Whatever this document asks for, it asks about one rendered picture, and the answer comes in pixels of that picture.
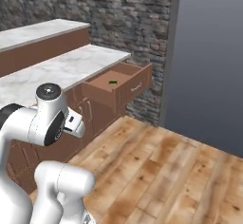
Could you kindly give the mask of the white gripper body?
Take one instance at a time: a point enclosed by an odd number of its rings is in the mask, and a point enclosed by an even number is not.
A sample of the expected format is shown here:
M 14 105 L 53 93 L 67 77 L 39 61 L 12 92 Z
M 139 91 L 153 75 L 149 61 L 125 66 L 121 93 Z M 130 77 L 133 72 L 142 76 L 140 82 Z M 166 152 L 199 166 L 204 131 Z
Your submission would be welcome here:
M 64 131 L 74 137 L 81 138 L 84 135 L 85 126 L 83 121 L 67 122 Z

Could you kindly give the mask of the open brown wooden drawer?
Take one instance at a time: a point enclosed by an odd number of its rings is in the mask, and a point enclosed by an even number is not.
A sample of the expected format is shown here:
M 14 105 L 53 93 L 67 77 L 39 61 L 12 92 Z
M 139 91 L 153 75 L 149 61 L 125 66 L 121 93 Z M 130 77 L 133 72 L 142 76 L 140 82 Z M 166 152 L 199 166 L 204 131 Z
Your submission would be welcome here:
M 83 82 L 84 96 L 107 105 L 116 112 L 151 85 L 152 68 L 152 64 L 137 66 L 119 62 Z M 118 85 L 110 85 L 108 82 L 112 80 L 118 81 Z M 142 86 L 131 92 L 130 89 L 140 82 Z

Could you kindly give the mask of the brown cabinet door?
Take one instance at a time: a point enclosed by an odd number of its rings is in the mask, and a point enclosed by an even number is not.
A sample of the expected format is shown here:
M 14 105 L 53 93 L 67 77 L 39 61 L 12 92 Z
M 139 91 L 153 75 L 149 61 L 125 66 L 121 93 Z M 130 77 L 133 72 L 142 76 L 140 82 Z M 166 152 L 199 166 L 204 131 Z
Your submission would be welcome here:
M 65 92 L 67 105 L 74 111 L 80 113 L 80 105 L 84 111 L 84 93 L 81 85 L 76 85 Z
M 90 100 L 93 114 L 92 121 L 90 121 L 87 101 L 88 98 L 84 98 L 85 134 L 87 142 L 91 142 L 123 114 L 123 108 L 114 112 L 109 106 Z

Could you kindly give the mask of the brown raised counter panel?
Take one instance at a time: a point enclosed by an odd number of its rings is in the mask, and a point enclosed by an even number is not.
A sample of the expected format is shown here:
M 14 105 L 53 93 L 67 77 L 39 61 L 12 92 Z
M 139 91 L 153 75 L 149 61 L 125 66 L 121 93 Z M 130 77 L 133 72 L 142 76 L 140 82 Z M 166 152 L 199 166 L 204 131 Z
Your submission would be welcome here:
M 87 28 L 0 52 L 0 77 L 89 44 Z

